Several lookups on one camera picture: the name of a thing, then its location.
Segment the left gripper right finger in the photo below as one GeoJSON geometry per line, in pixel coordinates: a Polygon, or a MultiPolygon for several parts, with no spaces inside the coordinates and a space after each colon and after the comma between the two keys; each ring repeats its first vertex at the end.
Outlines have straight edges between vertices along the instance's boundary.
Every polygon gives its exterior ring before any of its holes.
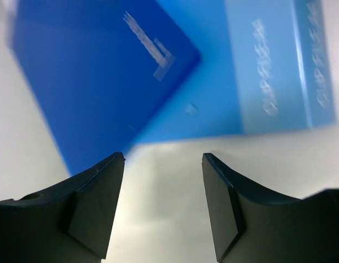
{"type": "Polygon", "coordinates": [[[339,262],[339,189],[290,197],[212,153],[202,171],[217,262],[339,262]]]}

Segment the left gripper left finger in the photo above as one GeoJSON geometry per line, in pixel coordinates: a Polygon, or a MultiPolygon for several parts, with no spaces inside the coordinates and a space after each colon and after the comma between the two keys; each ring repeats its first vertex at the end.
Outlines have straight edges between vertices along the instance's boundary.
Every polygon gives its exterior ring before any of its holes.
{"type": "Polygon", "coordinates": [[[21,199],[0,201],[0,262],[101,262],[107,256],[125,159],[21,199]]]}

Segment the blue plastic folder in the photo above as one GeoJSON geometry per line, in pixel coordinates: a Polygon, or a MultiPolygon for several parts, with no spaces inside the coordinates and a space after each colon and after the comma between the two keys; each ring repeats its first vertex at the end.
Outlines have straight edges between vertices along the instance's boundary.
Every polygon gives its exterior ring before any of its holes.
{"type": "Polygon", "coordinates": [[[127,152],[200,60],[156,1],[19,1],[12,45],[73,175],[127,152]]]}

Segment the light blue notebook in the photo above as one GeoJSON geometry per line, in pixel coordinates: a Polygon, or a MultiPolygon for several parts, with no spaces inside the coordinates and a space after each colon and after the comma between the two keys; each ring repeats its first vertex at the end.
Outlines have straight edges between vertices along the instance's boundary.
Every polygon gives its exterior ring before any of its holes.
{"type": "Polygon", "coordinates": [[[201,62],[140,143],[314,129],[336,109],[321,1],[163,1],[201,62]]]}

